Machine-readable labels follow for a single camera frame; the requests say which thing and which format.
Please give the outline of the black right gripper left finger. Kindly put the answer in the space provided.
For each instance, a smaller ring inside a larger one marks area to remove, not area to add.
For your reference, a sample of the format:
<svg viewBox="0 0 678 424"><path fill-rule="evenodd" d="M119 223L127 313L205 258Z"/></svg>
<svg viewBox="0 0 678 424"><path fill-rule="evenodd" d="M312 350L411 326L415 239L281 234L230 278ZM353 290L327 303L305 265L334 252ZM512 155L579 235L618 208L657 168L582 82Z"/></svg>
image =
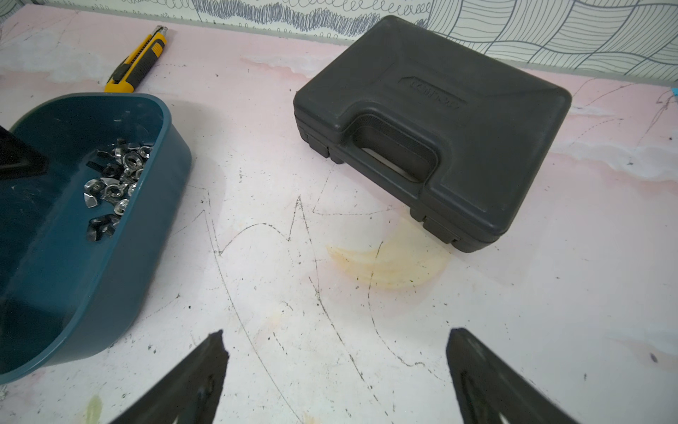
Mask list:
<svg viewBox="0 0 678 424"><path fill-rule="evenodd" d="M214 332L121 413L116 423L211 423L224 388L229 353Z"/></svg>

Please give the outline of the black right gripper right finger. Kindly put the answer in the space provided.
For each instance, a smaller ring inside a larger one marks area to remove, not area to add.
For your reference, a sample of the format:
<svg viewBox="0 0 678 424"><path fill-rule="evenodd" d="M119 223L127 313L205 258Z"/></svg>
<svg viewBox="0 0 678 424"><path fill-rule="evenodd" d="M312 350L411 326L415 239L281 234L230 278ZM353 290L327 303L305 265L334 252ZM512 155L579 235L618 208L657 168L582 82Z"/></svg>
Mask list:
<svg viewBox="0 0 678 424"><path fill-rule="evenodd" d="M450 331L448 367L465 423L573 423L465 328Z"/></svg>

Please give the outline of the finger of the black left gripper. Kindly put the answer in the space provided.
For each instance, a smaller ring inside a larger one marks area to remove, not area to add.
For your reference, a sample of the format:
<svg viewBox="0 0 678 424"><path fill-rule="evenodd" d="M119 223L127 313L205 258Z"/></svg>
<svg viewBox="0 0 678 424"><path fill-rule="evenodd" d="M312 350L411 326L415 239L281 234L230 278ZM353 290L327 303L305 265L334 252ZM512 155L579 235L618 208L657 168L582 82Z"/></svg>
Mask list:
<svg viewBox="0 0 678 424"><path fill-rule="evenodd" d="M29 178L47 172L47 157L1 128L1 180Z"/></svg>

